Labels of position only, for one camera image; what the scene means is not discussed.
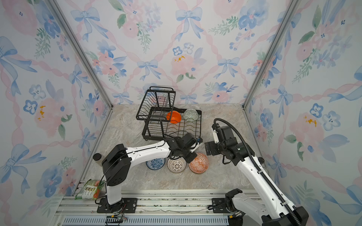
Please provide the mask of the red patterned ceramic bowl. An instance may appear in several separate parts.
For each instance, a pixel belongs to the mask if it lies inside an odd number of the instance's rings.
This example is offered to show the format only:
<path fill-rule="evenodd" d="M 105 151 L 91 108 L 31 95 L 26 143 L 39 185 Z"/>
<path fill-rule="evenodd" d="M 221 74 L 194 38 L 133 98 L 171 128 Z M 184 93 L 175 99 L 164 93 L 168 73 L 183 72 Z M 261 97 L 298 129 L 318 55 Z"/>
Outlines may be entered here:
<path fill-rule="evenodd" d="M 198 153 L 197 157 L 189 164 L 189 168 L 193 173 L 202 174 L 209 167 L 209 160 L 206 155 Z"/>

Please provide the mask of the brown lattice ceramic bowl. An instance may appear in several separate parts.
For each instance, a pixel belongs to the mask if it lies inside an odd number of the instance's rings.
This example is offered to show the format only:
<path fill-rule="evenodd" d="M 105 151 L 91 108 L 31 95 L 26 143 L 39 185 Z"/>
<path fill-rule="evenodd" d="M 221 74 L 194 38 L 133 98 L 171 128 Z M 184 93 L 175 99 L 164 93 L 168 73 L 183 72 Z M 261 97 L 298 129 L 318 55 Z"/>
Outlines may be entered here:
<path fill-rule="evenodd" d="M 186 169 L 186 166 L 187 163 L 183 158 L 169 159 L 167 162 L 167 167 L 172 173 L 181 173 Z"/>

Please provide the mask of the orange plastic bowl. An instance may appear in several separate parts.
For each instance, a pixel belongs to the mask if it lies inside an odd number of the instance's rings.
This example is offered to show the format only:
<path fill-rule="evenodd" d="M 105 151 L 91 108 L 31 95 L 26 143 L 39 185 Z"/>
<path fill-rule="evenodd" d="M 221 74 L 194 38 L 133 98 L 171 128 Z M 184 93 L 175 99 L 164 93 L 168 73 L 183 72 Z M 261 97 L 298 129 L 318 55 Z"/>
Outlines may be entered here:
<path fill-rule="evenodd" d="M 172 123 L 172 124 L 177 124 L 180 123 L 182 120 L 182 116 L 179 112 L 177 111 L 170 111 L 167 115 L 166 115 L 166 119 Z"/>

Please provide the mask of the blue patterned ceramic bowl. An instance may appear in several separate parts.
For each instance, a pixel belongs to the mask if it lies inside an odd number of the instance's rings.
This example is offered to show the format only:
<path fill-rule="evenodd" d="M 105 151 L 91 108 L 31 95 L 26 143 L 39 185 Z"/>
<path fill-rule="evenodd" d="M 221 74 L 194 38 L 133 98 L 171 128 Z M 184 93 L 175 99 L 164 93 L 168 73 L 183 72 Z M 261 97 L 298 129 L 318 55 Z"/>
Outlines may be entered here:
<path fill-rule="evenodd" d="M 150 161 L 146 161 L 146 166 L 150 169 L 150 170 L 159 170 L 161 168 L 163 168 L 163 166 L 165 165 L 166 159 L 165 158 L 156 158 Z"/>

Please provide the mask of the green patterned ceramic bowl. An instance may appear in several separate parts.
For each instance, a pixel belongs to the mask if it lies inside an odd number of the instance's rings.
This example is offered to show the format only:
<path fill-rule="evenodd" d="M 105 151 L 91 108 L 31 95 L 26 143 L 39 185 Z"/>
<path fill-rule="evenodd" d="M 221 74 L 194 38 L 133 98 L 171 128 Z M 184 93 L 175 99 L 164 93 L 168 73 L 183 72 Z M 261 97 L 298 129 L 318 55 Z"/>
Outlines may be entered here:
<path fill-rule="evenodd" d="M 199 113 L 195 109 L 186 109 L 183 113 L 183 119 L 187 122 L 196 122 L 199 118 Z"/>

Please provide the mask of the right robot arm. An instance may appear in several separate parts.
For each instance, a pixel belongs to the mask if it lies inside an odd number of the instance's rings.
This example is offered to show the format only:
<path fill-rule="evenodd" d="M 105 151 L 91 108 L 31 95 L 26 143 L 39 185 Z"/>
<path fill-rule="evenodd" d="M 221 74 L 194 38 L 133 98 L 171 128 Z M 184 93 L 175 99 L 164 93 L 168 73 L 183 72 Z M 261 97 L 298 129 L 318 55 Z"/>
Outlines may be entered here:
<path fill-rule="evenodd" d="M 309 214 L 304 207 L 297 207 L 274 184 L 254 154 L 248 154 L 249 146 L 237 143 L 233 134 L 221 135 L 213 131 L 214 141 L 205 144 L 207 155 L 221 154 L 248 178 L 263 203 L 248 198 L 240 189 L 225 195 L 226 209 L 241 212 L 261 226 L 305 226 Z"/>

